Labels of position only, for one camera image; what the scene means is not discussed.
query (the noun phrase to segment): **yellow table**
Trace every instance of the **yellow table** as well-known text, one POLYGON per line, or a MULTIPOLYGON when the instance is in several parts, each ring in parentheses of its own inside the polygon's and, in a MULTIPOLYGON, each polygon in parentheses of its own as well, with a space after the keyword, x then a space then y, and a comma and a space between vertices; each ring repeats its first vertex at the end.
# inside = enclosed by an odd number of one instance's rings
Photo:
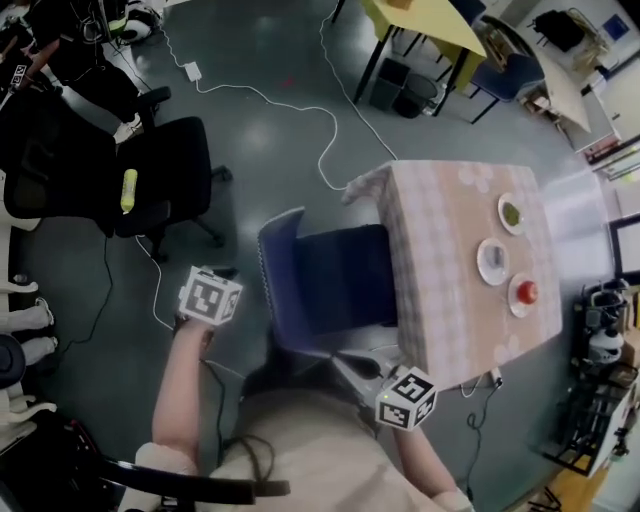
MULTIPOLYGON (((345 0, 339 0, 333 21, 336 20, 344 2, 345 0)), ((367 16, 373 21, 379 42, 358 84, 354 103, 360 100, 382 49, 395 27, 429 36, 440 52, 455 63, 445 96, 434 115, 438 114, 454 86, 460 89, 466 87, 478 64, 487 57, 478 36, 448 0, 413 0, 408 10, 391 7, 386 0, 361 0, 361 2, 367 16)))

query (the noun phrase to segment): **blue chair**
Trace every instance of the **blue chair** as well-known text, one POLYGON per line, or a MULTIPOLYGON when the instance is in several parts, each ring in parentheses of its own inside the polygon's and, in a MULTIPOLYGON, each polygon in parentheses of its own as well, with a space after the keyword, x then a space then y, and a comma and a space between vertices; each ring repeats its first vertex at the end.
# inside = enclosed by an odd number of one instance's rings
POLYGON ((366 325, 395 325, 389 235, 380 224, 297 237, 304 208, 258 234, 273 334, 282 348, 313 353, 314 338, 366 325))
MULTIPOLYGON (((449 0, 449 3, 455 7, 456 11, 460 13, 460 15, 464 18, 464 21, 466 21, 469 26, 472 26, 487 10, 487 6, 484 5, 480 0, 449 0)), ((407 48, 407 51, 404 52, 403 57, 409 55, 409 52, 413 50, 413 47, 421 37, 422 43, 424 44, 424 42, 427 40, 427 36, 423 36, 422 34, 416 35, 415 39, 409 45, 409 48, 407 48)), ((440 55, 440 57, 438 57, 438 60, 436 60, 436 64, 440 63, 442 57, 443 55, 440 55)))
POLYGON ((507 57, 507 65, 503 72, 498 71, 486 62, 481 63, 471 78, 471 83, 478 87, 470 96, 473 98, 482 89, 493 96, 493 101, 471 122, 476 124, 499 101, 513 101, 518 93, 527 86, 544 80, 544 72, 534 57, 512 53, 507 57))

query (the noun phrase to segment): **pink checkered tablecloth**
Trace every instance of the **pink checkered tablecloth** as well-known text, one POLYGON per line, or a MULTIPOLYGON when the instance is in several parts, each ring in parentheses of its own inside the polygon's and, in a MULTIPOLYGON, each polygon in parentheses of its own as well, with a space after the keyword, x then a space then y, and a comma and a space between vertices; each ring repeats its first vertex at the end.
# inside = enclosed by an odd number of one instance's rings
POLYGON ((562 330, 551 237, 531 169, 397 161, 351 181, 342 200, 363 196, 376 201, 389 231, 398 344, 441 389, 499 367, 562 330), (521 236, 500 222, 498 199, 506 192, 523 210, 521 236), (487 238, 499 239, 509 252, 509 279, 496 287, 477 267, 478 246, 487 238), (519 272, 539 290, 525 318, 516 318, 507 304, 510 278, 519 272))

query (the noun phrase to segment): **red apple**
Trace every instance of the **red apple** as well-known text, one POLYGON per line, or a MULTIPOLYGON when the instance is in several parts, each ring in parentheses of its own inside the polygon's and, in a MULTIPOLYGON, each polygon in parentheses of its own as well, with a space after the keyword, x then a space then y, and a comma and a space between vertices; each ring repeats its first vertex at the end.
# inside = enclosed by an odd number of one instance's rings
POLYGON ((518 300, 523 304, 533 304, 538 300, 538 285, 533 281, 525 281, 518 286, 518 300))

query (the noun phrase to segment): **white plate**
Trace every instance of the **white plate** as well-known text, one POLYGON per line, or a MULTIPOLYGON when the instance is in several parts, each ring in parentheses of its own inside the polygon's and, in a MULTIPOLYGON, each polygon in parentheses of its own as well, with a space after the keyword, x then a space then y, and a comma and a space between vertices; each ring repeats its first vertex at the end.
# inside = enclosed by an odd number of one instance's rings
POLYGON ((525 281, 533 281, 527 274, 520 272, 511 278, 509 289, 507 290, 507 300, 509 309, 518 318, 524 318, 534 308, 534 304, 525 304, 518 299, 518 288, 525 281))
POLYGON ((509 253, 504 244, 496 238, 487 238, 478 246, 478 254, 476 256, 478 271, 485 283, 491 286, 499 286, 507 280, 509 275, 509 253), (496 247, 502 249, 502 265, 494 266, 492 261, 492 253, 496 247))
POLYGON ((498 217, 500 217, 500 222, 502 222, 504 229, 506 229, 512 235, 518 236, 524 233, 524 214, 522 213, 522 207, 518 204, 516 198, 513 197, 513 194, 511 192, 502 194, 500 196, 500 199, 498 199, 498 217), (510 225, 507 222, 507 219, 504 218, 504 214, 502 213, 502 209, 506 203, 511 203, 520 212, 520 222, 515 226, 510 225))

